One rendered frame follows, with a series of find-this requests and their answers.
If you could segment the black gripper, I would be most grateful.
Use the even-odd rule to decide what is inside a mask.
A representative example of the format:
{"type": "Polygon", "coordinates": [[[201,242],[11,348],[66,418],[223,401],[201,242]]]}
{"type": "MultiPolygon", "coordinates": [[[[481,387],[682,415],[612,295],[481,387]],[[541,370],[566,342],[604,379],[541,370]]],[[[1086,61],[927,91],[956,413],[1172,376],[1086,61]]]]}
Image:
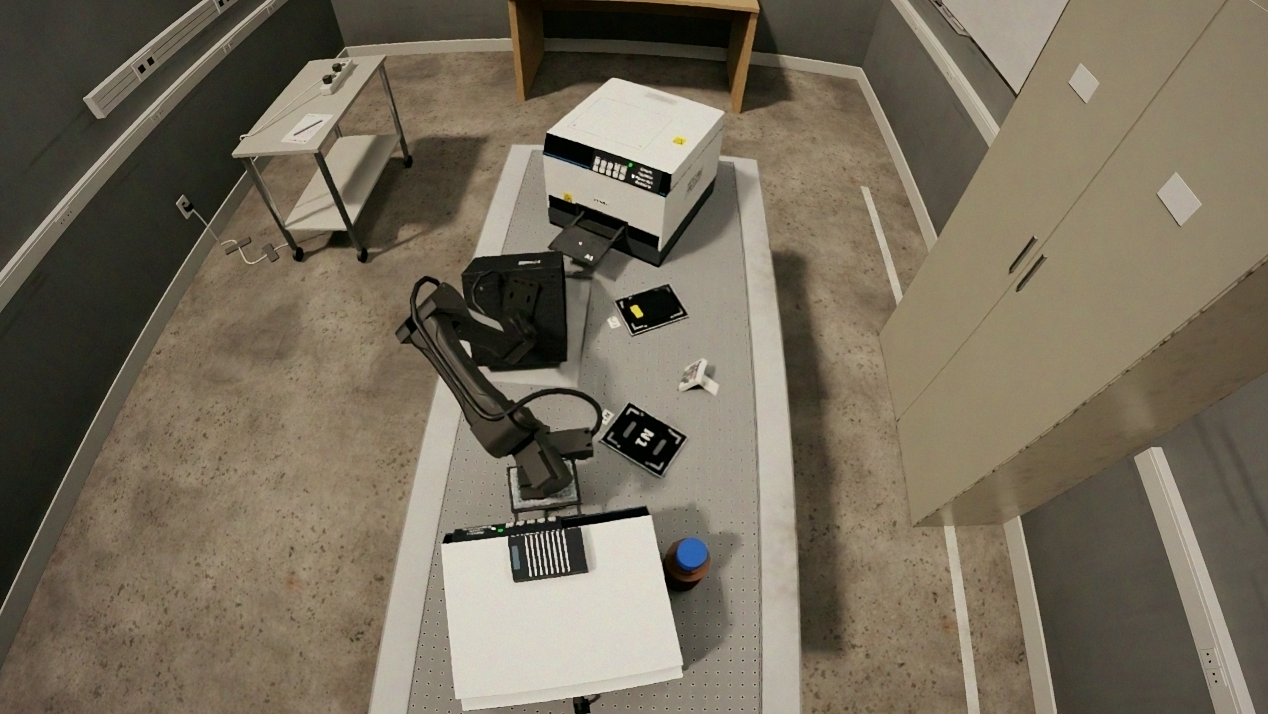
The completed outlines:
{"type": "Polygon", "coordinates": [[[541,495],[541,492],[534,490],[534,487],[530,487],[533,484],[531,484],[530,479],[527,478],[526,472],[522,468],[519,468],[517,464],[516,464],[516,467],[517,467],[517,476],[519,476],[520,496],[521,496],[522,501],[534,500],[534,498],[536,498],[536,500],[544,500],[544,498],[557,497],[558,496],[558,492],[555,495],[550,495],[550,496],[549,495],[541,495]]]}

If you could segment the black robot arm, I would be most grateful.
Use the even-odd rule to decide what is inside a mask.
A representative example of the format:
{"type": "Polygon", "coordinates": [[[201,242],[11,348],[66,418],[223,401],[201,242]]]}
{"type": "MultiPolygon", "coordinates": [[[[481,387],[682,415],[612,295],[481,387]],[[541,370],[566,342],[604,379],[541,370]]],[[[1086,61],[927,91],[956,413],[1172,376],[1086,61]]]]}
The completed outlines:
{"type": "Polygon", "coordinates": [[[555,495],[574,479],[563,458],[585,462],[593,457],[590,427],[552,432],[550,426],[535,420],[533,411],[525,406],[519,405],[510,413],[514,399],[507,399],[489,383],[460,342],[487,347],[503,361],[514,364],[520,360],[538,344],[538,332],[529,323],[538,287],[536,280],[508,276],[500,320],[495,320],[468,308],[462,294],[443,282],[424,304],[418,304],[418,322],[422,325],[416,328],[410,315],[397,328],[396,337],[401,344],[413,344],[431,361],[460,405],[470,432],[484,451],[498,459],[511,454],[535,490],[541,495],[555,495]],[[481,419],[474,407],[493,419],[481,419]]]}

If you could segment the brown bottle with blue cap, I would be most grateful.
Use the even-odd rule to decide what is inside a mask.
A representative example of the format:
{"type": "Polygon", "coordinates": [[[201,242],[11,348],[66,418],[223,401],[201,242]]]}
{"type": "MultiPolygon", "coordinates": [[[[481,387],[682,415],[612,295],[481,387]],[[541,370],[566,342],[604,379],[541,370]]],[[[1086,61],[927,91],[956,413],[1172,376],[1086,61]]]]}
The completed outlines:
{"type": "Polygon", "coordinates": [[[673,591],[686,592],[702,580],[710,563],[709,550],[702,542],[695,538],[675,542],[667,550],[662,564],[664,583],[673,591]]]}

